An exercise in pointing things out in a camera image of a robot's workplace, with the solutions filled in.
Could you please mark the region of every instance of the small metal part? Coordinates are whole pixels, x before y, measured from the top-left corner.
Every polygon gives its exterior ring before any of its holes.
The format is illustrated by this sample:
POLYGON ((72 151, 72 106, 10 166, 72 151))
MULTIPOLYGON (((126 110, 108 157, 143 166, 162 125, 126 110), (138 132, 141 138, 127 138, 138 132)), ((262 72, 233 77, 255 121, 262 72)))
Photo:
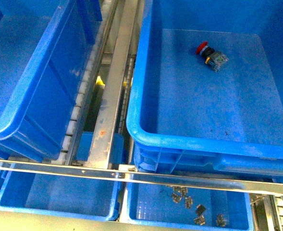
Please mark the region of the small metal part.
POLYGON ((226 222, 223 219, 223 214, 219 214, 217 215, 217 220, 216 220, 216 224, 219 227, 226 227, 226 222))
POLYGON ((203 205, 199 204, 197 206, 196 213, 197 213, 198 216, 201 216, 204 213, 205 210, 206 210, 206 208, 203 205))
POLYGON ((191 205, 193 204, 193 199, 189 197, 185 197, 185 208, 191 209, 191 205))
POLYGON ((188 194, 188 188, 187 187, 182 187, 181 188, 181 195, 182 197, 186 197, 188 194))
POLYGON ((217 72, 220 70, 220 67, 228 61, 229 59, 225 54, 221 53, 220 51, 216 51, 209 56, 209 61, 207 64, 212 67, 213 71, 217 72))
POLYGON ((182 199, 181 196, 179 196, 178 194, 176 194, 174 192, 171 194, 171 198, 175 203, 179 203, 182 199))
POLYGON ((194 222, 196 225, 204 225, 205 224, 205 218, 204 216, 199 216, 196 219, 194 219, 194 222))
POLYGON ((187 187, 179 187, 179 186, 174 186, 173 191, 176 193, 180 193, 182 197, 186 197, 188 194, 188 188, 187 187))
POLYGON ((173 186, 173 191, 180 193, 181 192, 181 187, 180 186, 173 186))

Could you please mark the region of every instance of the rust stain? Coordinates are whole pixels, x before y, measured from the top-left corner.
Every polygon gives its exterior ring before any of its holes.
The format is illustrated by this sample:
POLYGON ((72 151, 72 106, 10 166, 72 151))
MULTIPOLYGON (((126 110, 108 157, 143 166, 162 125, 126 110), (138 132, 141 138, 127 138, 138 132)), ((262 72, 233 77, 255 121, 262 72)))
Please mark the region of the rust stain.
POLYGON ((100 137, 103 137, 103 136, 106 134, 106 132, 107 132, 107 131, 105 131, 105 130, 100 131, 100 132, 99 132, 99 136, 100 136, 100 137))

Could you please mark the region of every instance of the aluminum rail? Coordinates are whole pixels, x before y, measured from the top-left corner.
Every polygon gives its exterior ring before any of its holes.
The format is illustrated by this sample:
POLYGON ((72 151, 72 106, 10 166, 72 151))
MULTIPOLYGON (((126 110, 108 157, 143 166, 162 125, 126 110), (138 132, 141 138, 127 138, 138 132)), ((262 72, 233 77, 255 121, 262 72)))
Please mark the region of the aluminum rail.
POLYGON ((85 167, 109 168, 111 146, 115 133, 124 73, 139 2, 139 0, 125 1, 89 157, 84 163, 85 167))
POLYGON ((89 179, 147 183, 167 186, 185 186, 188 188, 214 189, 243 193, 258 193, 278 196, 283 195, 283 184, 280 183, 220 179, 215 178, 214 176, 205 177, 202 174, 197 174, 195 176, 178 176, 142 173, 134 172, 135 166, 133 165, 118 165, 117 169, 113 170, 75 166, 53 166, 50 164, 28 162, 16 163, 15 161, 4 160, 0 160, 0 163, 2 163, 0 170, 8 171, 31 172, 68 177, 81 177, 89 179))
POLYGON ((90 82, 88 83, 86 88, 86 94, 83 98, 79 112, 79 117, 76 122, 77 126, 72 136, 71 144, 68 150, 68 154, 66 156, 65 165, 67 166, 71 165, 72 159, 78 150, 79 142, 87 118, 87 113, 90 107, 92 89, 96 82, 96 77, 99 71, 100 63, 103 58, 104 47, 109 37, 109 33, 111 30, 111 26, 117 9, 118 2, 119 0, 105 0, 102 5, 103 22, 101 23, 101 26, 103 26, 104 29, 102 30, 101 34, 100 33, 97 34, 96 37, 97 48, 93 49, 93 51, 91 52, 90 59, 86 67, 86 72, 87 74, 89 74, 90 82))

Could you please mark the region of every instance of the yellow object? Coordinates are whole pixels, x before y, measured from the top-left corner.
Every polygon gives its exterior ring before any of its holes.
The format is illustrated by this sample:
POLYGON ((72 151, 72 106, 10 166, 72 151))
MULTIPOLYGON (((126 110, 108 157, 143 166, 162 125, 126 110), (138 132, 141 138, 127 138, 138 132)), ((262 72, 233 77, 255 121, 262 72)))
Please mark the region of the yellow object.
POLYGON ((209 60, 210 60, 210 57, 208 57, 205 61, 205 64, 208 64, 209 63, 209 60))
POLYGON ((98 76, 97 81, 95 83, 96 85, 102 85, 104 86, 105 84, 103 83, 103 80, 101 79, 101 76, 98 76))

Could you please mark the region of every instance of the metal frame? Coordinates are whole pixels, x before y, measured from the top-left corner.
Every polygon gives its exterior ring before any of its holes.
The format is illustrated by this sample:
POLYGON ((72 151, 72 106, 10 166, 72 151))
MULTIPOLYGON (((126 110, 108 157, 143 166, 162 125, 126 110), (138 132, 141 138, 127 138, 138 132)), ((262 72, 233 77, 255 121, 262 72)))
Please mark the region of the metal frame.
MULTIPOLYGON (((90 77, 93 79, 93 82, 98 72, 98 65, 102 60, 102 51, 104 44, 107 41, 118 0, 106 1, 112 1, 112 8, 108 16, 106 28, 102 35, 102 40, 99 41, 95 68, 93 68, 90 73, 90 77)), ((76 150, 78 149, 80 136, 86 119, 86 113, 89 108, 91 86, 93 86, 91 84, 89 84, 87 88, 87 96, 85 97, 82 107, 83 111, 80 113, 81 117, 77 121, 79 127, 76 129, 75 134, 73 135, 73 145, 71 145, 68 152, 68 158, 65 162, 65 166, 0 160, 0 163, 3 163, 3 165, 0 166, 0 169, 101 180, 185 186, 191 188, 226 190, 244 193, 283 195, 283 184, 280 183, 234 180, 232 178, 229 179, 226 176, 221 178, 218 175, 187 175, 187 173, 184 172, 179 172, 179 175, 141 173, 136 172, 135 166, 132 165, 111 166, 109 164, 110 146, 112 145, 114 125, 119 107, 124 68, 127 62, 127 55, 138 6, 139 1, 128 0, 125 2, 121 26, 111 62, 109 79, 104 90, 103 103, 95 128, 91 155, 89 156, 88 162, 84 165, 84 167, 75 167, 71 166, 70 164, 74 154, 76 153, 76 150)))

